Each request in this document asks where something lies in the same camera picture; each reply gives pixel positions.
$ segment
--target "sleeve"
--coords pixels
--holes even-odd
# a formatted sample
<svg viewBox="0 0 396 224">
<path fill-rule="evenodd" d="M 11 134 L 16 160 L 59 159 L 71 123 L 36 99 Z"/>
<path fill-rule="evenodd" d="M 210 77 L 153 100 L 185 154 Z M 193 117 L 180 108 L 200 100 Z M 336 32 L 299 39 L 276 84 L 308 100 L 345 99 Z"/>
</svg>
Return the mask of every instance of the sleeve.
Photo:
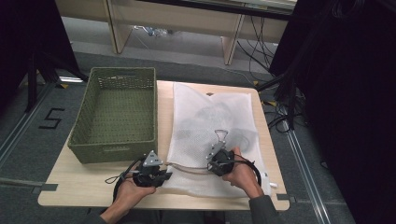
<svg viewBox="0 0 396 224">
<path fill-rule="evenodd" d="M 250 206 L 253 224 L 283 223 L 268 195 L 262 195 L 254 199 L 250 199 L 248 204 Z"/>
<path fill-rule="evenodd" d="M 84 218 L 81 224 L 106 224 L 106 222 L 98 214 L 90 213 Z"/>
</svg>

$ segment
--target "black wires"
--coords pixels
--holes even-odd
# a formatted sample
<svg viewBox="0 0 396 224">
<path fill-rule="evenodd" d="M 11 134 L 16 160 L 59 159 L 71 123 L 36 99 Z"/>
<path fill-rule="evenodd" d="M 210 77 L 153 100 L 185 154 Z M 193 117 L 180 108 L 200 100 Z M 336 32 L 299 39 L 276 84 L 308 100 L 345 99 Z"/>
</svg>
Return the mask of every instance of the black wires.
<svg viewBox="0 0 396 224">
<path fill-rule="evenodd" d="M 131 165 L 128 166 L 128 168 L 122 172 L 119 175 L 115 175 L 115 176 L 111 176 L 110 178 L 106 179 L 105 182 L 107 184 L 112 184 L 114 183 L 118 178 L 120 178 L 121 180 L 124 180 L 126 178 L 126 175 L 128 175 L 128 173 L 131 171 L 132 167 L 134 167 L 139 161 L 143 161 L 145 159 L 145 157 L 142 157 L 136 161 L 133 161 Z"/>
<path fill-rule="evenodd" d="M 275 107 L 275 112 L 265 112 L 265 114 L 275 114 L 275 116 L 274 116 L 274 118 L 268 123 L 268 129 L 269 130 L 271 130 L 272 128 L 276 128 L 276 130 L 279 132 L 279 133 L 286 133 L 286 132 L 288 132 L 289 130 L 290 130 L 290 128 L 288 127 L 288 129 L 281 129 L 281 128 L 279 128 L 279 124 L 282 122 L 282 121 L 284 121 L 284 120 L 287 120 L 288 119 L 288 115 L 286 114 L 286 113 L 284 113 L 282 110 L 281 110 L 281 106 L 283 106 L 283 107 L 288 107 L 287 105 L 284 105 L 284 104 L 276 104 L 276 107 Z M 303 113 L 302 112 L 300 112 L 300 111 L 295 111 L 295 113 L 294 113 L 294 117 L 299 117 L 299 116 L 301 116 Z"/>
<path fill-rule="evenodd" d="M 259 64 L 262 68 L 264 68 L 266 72 L 271 74 L 269 72 L 269 68 L 270 68 L 270 65 L 271 65 L 271 60 L 272 60 L 272 58 L 274 58 L 274 53 L 271 50 L 269 50 L 269 48 L 265 45 L 265 43 L 263 41 L 262 31 L 263 31 L 263 26 L 264 26 L 264 18 L 260 18 L 260 19 L 261 19 L 261 27 L 260 27 L 260 30 L 258 32 L 258 29 L 256 28 L 256 25 L 254 23 L 253 17 L 250 16 L 250 20 L 251 20 L 251 23 L 252 23 L 252 26 L 253 26 L 253 29 L 254 29 L 254 32 L 255 32 L 256 40 L 257 40 L 255 46 L 253 46 L 248 40 L 246 40 L 247 43 L 253 48 L 253 51 L 251 53 L 248 52 L 248 50 L 246 50 L 246 49 L 244 49 L 242 47 L 242 45 L 239 42 L 239 40 L 237 40 L 236 42 L 239 45 L 239 47 L 241 48 L 241 50 L 244 51 L 245 54 L 249 57 L 248 71 L 249 71 L 250 75 L 253 78 L 255 78 L 255 79 L 259 80 L 259 81 L 267 82 L 268 80 L 263 80 L 263 79 L 257 78 L 251 72 L 251 61 L 253 60 L 257 64 Z M 259 59 L 257 59 L 254 56 L 255 52 L 259 52 L 263 56 L 263 62 L 261 62 Z"/>
</svg>

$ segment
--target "floor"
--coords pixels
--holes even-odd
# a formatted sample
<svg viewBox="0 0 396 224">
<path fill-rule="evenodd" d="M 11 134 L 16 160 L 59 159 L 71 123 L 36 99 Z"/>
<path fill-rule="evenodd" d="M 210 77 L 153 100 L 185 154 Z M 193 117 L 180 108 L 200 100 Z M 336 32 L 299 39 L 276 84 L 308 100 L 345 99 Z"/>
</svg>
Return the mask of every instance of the floor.
<svg viewBox="0 0 396 224">
<path fill-rule="evenodd" d="M 247 83 L 250 83 L 248 85 L 251 86 L 253 86 L 253 80 L 263 82 L 270 78 L 268 73 L 261 66 L 256 63 L 250 63 L 249 57 L 239 47 L 235 49 L 233 63 L 231 65 L 224 65 L 221 38 L 219 36 L 198 35 L 180 31 L 173 31 L 172 34 L 167 35 L 149 36 L 142 28 L 137 28 L 133 30 L 123 53 L 117 55 L 112 51 L 110 35 L 106 23 L 70 18 L 63 18 L 63 21 L 72 48 L 77 54 L 78 62 L 82 62 L 86 60 L 85 58 L 91 57 L 91 61 L 101 61 L 103 58 L 114 60 L 115 58 L 119 64 L 127 64 L 128 59 L 150 60 L 154 61 L 154 63 L 157 62 L 158 66 L 161 66 L 162 63 L 194 64 L 204 67 L 215 67 L 218 69 L 215 71 L 219 71 L 219 74 L 225 73 L 227 76 L 231 75 L 242 78 L 247 81 Z M 253 51 L 253 48 L 246 40 L 240 40 L 240 43 L 244 49 L 250 52 Z M 256 42 L 251 41 L 250 43 L 254 46 Z M 266 45 L 270 51 L 276 51 L 276 44 L 267 43 Z M 263 57 L 260 54 L 255 54 L 255 56 L 263 62 Z M 71 90 L 75 91 L 77 94 L 83 93 L 82 87 L 76 86 L 73 88 Z M 269 90 L 265 94 L 262 94 L 261 98 L 263 100 L 273 100 L 271 91 L 273 90 Z M 53 94 L 55 93 L 58 94 L 56 97 L 60 102 L 62 101 L 60 99 L 67 97 L 61 91 L 58 93 L 56 89 Z M 14 101 L 16 103 L 12 105 L 9 111 L 14 111 L 25 106 L 24 95 L 23 92 L 18 95 L 17 99 Z M 270 105 L 264 105 L 263 109 L 264 111 L 271 112 L 274 111 L 275 108 Z M 16 124 L 19 116 L 20 114 L 12 112 L 2 115 L 0 118 L 0 124 L 2 126 L 0 130 L 0 142 L 5 140 L 7 133 L 12 129 L 12 126 Z M 274 117 L 273 114 L 266 114 L 266 118 L 267 122 L 269 122 Z M 311 137 L 309 128 L 304 125 L 303 119 L 297 119 L 296 122 L 300 124 L 296 125 L 296 135 L 300 140 L 299 145 L 307 160 L 310 174 L 315 180 L 318 194 L 323 200 L 326 208 L 326 215 L 329 217 L 328 220 L 331 222 L 323 220 L 320 218 L 320 215 L 318 215 L 315 204 L 306 188 L 304 175 L 301 173 L 301 167 L 299 163 L 296 162 L 296 156 L 291 150 L 288 136 L 284 133 L 277 132 L 275 128 L 273 128 L 271 130 L 271 135 L 285 186 L 290 196 L 290 209 L 281 213 L 281 216 L 286 223 L 354 223 L 353 217 L 350 215 L 347 205 L 336 187 L 330 172 L 320 165 L 320 152 L 315 144 L 315 139 Z M 29 148 L 30 139 L 22 139 L 20 144 L 25 145 L 25 148 Z M 23 153 L 18 156 L 14 155 L 15 158 L 20 157 L 15 160 L 21 160 L 23 157 L 22 155 Z M 38 180 L 45 181 L 46 179 L 46 177 L 35 173 L 32 167 L 25 167 L 21 164 L 16 164 L 14 166 L 9 165 L 8 167 L 10 172 L 16 169 L 26 169 L 26 171 L 31 172 L 32 176 L 36 175 Z M 29 173 L 23 173 L 21 176 L 9 175 L 8 170 L 6 168 L 1 168 L 0 165 L 0 177 L 29 179 L 27 176 L 29 176 Z M 10 185 L 1 184 L 0 187 L 6 196 L 4 200 L 1 200 L 3 203 L 0 202 L 0 221 L 5 220 L 5 223 L 20 223 L 18 221 L 10 221 L 21 221 L 21 217 L 19 217 L 17 213 L 5 215 L 1 210 L 3 210 L 2 206 L 5 206 L 5 201 L 20 198 L 21 196 L 21 209 L 33 207 L 34 209 L 30 209 L 32 213 L 30 217 L 38 217 L 36 223 L 50 223 L 48 220 L 53 220 L 52 218 L 58 219 L 55 217 L 56 214 L 62 214 L 60 218 L 67 220 L 67 217 L 83 216 L 84 213 L 87 212 L 86 210 L 73 208 L 56 208 L 58 210 L 53 210 L 53 208 L 36 206 L 35 199 L 29 198 L 29 195 L 34 194 L 31 188 L 24 187 L 23 185 L 14 188 Z M 226 218 L 233 224 L 249 223 L 248 212 L 239 211 L 235 213 L 226 213 Z"/>
</svg>

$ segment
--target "wooden table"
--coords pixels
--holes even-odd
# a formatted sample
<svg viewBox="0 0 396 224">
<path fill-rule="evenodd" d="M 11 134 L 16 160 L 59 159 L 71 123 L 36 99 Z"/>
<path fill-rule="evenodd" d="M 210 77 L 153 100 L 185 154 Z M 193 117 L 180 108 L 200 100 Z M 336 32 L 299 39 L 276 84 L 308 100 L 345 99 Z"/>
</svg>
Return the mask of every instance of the wooden table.
<svg viewBox="0 0 396 224">
<path fill-rule="evenodd" d="M 158 84 L 158 156 L 166 161 L 173 126 L 173 82 L 157 81 Z M 276 195 L 286 194 L 282 175 L 277 163 L 274 146 L 262 111 L 258 93 L 254 89 L 184 83 L 202 93 L 241 92 L 252 97 L 253 116 L 260 137 L 262 159 L 270 181 L 278 187 L 272 189 L 271 199 L 278 211 L 289 208 L 289 200 L 279 200 Z M 44 206 L 107 207 L 112 203 L 114 185 L 105 179 L 119 175 L 130 161 L 81 164 L 64 144 L 46 184 L 56 184 L 55 191 L 43 190 L 38 202 Z M 194 210 L 249 210 L 248 198 L 198 198 L 166 192 L 157 188 L 156 193 L 145 197 L 136 208 L 147 209 L 194 209 Z"/>
</svg>

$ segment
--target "dark cloth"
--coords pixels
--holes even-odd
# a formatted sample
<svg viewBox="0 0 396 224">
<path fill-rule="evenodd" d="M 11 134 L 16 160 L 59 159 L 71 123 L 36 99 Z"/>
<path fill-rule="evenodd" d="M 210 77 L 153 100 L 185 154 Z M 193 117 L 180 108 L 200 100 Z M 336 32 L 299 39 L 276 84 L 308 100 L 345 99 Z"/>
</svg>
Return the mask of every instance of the dark cloth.
<svg viewBox="0 0 396 224">
<path fill-rule="evenodd" d="M 281 224 L 283 223 L 278 212 L 276 211 L 271 198 L 268 195 L 263 195 L 258 198 L 251 199 L 249 202 L 251 218 L 253 224 Z M 153 213 L 143 215 L 142 212 L 149 211 L 137 211 L 132 210 L 127 217 L 124 217 L 120 223 L 141 223 L 145 224 L 144 220 L 138 220 L 137 217 L 157 217 L 156 211 Z M 159 224 L 159 223 L 183 223 L 183 224 L 196 224 L 204 223 L 203 213 L 194 211 L 164 211 L 162 215 L 162 221 L 158 218 L 154 218 L 147 221 L 147 224 Z M 105 221 L 98 214 L 89 214 L 85 217 L 81 224 L 106 224 Z"/>
<path fill-rule="evenodd" d="M 262 195 L 261 197 L 250 199 L 251 219 L 253 224 L 280 224 L 283 223 L 270 196 Z"/>
</svg>

